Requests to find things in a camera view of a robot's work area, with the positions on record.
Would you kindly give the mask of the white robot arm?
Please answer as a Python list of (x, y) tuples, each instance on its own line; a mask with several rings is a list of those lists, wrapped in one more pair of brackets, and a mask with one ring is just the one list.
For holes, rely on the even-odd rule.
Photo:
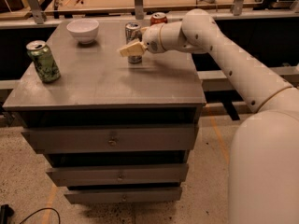
[(225, 36), (203, 9), (144, 28), (119, 52), (169, 50), (209, 54), (253, 113), (231, 144), (229, 223), (299, 224), (299, 90)]

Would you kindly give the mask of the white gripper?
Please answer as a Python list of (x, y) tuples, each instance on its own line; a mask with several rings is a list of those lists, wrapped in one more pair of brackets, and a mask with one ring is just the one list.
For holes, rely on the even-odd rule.
[(151, 53), (162, 53), (160, 32), (163, 25), (161, 23), (151, 25), (149, 27), (140, 28), (142, 41), (135, 39), (118, 49), (122, 57), (142, 56), (146, 50)]

